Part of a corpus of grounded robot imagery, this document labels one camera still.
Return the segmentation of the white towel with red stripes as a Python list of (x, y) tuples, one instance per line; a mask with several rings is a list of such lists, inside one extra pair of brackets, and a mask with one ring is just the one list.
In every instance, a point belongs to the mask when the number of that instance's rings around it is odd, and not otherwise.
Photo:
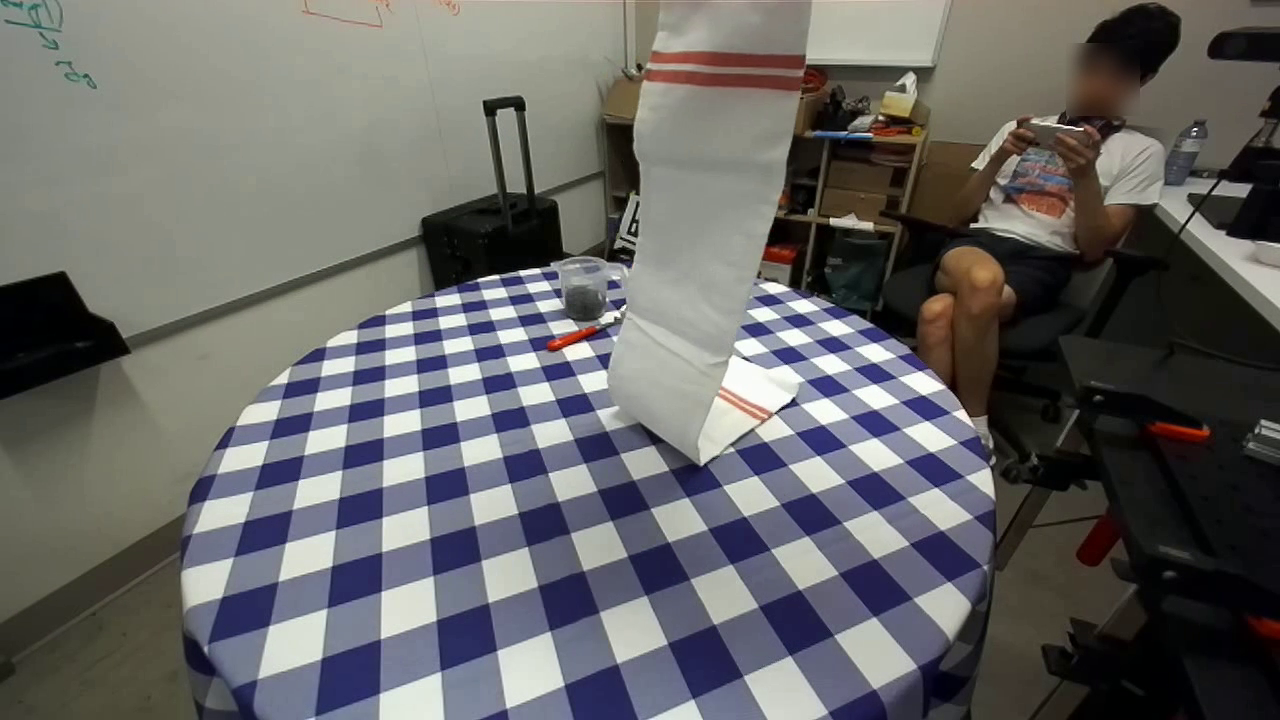
[(626, 415), (708, 465), (797, 387), (736, 355), (777, 219), (813, 0), (662, 0), (641, 81), (641, 241), (608, 387)]

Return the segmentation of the red marker pen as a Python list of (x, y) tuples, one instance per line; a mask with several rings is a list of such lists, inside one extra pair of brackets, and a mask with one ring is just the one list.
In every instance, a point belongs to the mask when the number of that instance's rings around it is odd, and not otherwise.
[(573, 346), (573, 343), (579, 343), (579, 341), (591, 341), (591, 337), (600, 337), (604, 329), (617, 329), (621, 321), (626, 321), (626, 310), (604, 310), (598, 322), (579, 322), (579, 329), (573, 329), (573, 333), (553, 337), (553, 341), (547, 341), (547, 350), (563, 350), (563, 346)]

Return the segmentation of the clear glass with beans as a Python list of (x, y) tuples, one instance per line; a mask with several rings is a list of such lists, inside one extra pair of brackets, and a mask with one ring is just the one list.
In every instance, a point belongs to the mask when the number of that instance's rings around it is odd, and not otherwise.
[(591, 322), (608, 306), (608, 265), (600, 257), (563, 257), (556, 265), (563, 314)]

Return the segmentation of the black rolling suitcase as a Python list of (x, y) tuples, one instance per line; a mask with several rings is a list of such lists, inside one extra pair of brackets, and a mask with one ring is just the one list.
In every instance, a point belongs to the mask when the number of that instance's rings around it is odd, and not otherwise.
[(560, 205), (553, 195), (540, 195), (537, 181), (523, 181), (522, 190), (510, 189), (496, 129), (500, 111), (511, 111), (516, 131), (528, 131), (522, 97), (485, 100), (496, 190), (419, 219), (419, 241), (438, 286), (452, 286), (494, 272), (544, 268), (563, 257)]

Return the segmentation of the blue white checkered tablecloth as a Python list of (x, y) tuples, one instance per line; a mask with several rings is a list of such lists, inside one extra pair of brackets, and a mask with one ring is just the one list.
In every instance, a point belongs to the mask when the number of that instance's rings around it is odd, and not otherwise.
[(786, 283), (794, 402), (691, 465), (547, 272), (392, 304), (271, 375), (182, 534), (196, 720), (968, 720), (996, 476), (888, 333)]

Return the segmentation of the wooden storage shelf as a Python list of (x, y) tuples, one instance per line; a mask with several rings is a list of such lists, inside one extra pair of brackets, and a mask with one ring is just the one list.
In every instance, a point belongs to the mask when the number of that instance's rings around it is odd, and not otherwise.
[(802, 97), (761, 279), (873, 314), (903, 249), (927, 131), (847, 103), (839, 83)]

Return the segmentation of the seated person in white shirt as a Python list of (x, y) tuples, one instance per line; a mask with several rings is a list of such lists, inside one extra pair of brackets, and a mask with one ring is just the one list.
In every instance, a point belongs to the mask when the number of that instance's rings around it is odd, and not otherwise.
[(1104, 260), (1164, 190), (1164, 143), (1121, 111), (1065, 111), (1055, 137), (1007, 119), (968, 165), (962, 231), (939, 244), (918, 310), (923, 362), (980, 432), (1003, 329), (1050, 310), (1065, 283)]

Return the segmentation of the white desk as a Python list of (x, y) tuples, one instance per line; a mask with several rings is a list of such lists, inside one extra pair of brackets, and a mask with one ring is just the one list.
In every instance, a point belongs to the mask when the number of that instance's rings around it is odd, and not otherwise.
[(1238, 241), (1195, 213), (1195, 198), (1243, 198), (1249, 189), (1238, 181), (1187, 181), (1169, 189), (1156, 205), (1164, 229), (1209, 265), (1268, 329), (1280, 333), (1280, 249), (1262, 241)]

